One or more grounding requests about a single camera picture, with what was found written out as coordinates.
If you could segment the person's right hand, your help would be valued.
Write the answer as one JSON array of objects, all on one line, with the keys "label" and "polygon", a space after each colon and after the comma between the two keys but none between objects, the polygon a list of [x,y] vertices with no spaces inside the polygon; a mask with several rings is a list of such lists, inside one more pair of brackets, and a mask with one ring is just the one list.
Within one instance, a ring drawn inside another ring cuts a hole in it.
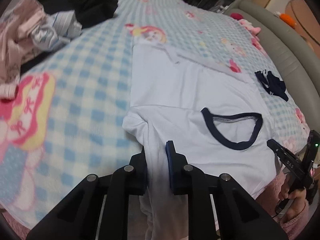
[{"label": "person's right hand", "polygon": [[280,193],[278,195],[279,200],[290,199],[293,200],[290,207],[283,216],[284,222],[288,222],[296,218],[305,207],[306,188],[296,189],[289,194],[289,181],[291,179],[290,174],[286,175],[285,181],[281,186]]}]

